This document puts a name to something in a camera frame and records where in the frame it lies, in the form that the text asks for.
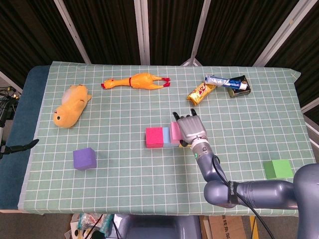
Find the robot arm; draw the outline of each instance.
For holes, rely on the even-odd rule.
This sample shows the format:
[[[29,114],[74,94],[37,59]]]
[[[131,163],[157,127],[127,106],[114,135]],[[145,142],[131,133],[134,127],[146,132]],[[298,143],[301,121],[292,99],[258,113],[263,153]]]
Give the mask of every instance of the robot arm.
[[[246,206],[238,198],[236,204],[229,202],[229,188],[223,183],[226,176],[219,160],[207,141],[206,130],[196,114],[191,110],[186,117],[173,113],[180,128],[182,145],[191,144],[194,157],[207,182],[204,196],[210,204],[232,208],[236,204]],[[299,209],[298,239],[318,239],[319,227],[319,164],[309,164],[300,168],[294,177],[294,183],[283,180],[250,181],[238,183],[237,193],[253,208]]]

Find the toy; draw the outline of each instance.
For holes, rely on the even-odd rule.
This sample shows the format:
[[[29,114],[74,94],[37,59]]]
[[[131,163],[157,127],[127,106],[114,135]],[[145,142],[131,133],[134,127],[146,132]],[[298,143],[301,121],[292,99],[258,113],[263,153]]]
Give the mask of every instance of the toy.
[[[166,83],[162,86],[153,84],[153,81],[164,80]],[[170,86],[169,78],[162,78],[151,75],[150,73],[136,74],[130,78],[122,80],[107,79],[101,84],[103,89],[110,89],[115,86],[131,86],[133,88],[143,88],[147,90],[160,89]]]
[[[62,105],[54,111],[54,123],[62,128],[75,125],[91,98],[84,85],[70,86],[62,97]]]
[[[164,139],[163,147],[177,147],[178,146],[178,144],[170,142],[169,127],[163,127],[163,139]]]
[[[292,178],[294,176],[287,159],[264,162],[264,169],[267,179]]]
[[[146,147],[163,147],[163,129],[162,127],[146,128]]]
[[[181,136],[177,122],[170,123],[169,134],[170,134],[170,143],[175,144],[176,146],[179,146],[179,141],[183,138]]]
[[[78,170],[96,168],[95,151],[91,148],[73,151],[73,165]]]

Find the purple foam cube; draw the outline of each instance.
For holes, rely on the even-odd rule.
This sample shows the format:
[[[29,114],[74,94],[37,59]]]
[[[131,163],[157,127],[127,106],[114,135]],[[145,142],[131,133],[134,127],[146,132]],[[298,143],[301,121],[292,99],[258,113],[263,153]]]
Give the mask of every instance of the purple foam cube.
[[[73,165],[78,170],[96,168],[95,151],[91,148],[73,151]]]

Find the black rubber band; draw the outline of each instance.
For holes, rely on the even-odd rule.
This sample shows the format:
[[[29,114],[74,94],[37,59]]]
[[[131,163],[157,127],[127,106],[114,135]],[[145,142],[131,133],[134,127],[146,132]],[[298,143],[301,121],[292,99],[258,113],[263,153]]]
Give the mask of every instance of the black rubber band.
[[[235,181],[228,182],[228,203],[231,204],[238,204],[238,197],[237,197],[237,186],[238,183]]]

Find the pink foam cube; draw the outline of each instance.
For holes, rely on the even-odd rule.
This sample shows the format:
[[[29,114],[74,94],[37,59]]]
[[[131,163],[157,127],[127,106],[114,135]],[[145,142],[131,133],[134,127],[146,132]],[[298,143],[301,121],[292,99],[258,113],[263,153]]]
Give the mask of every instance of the pink foam cube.
[[[146,147],[147,148],[163,148],[163,128],[153,127],[146,128]]]
[[[181,137],[181,133],[180,133],[177,122],[170,123],[169,134],[170,134],[170,143],[179,144],[179,141],[182,139],[182,137]]]

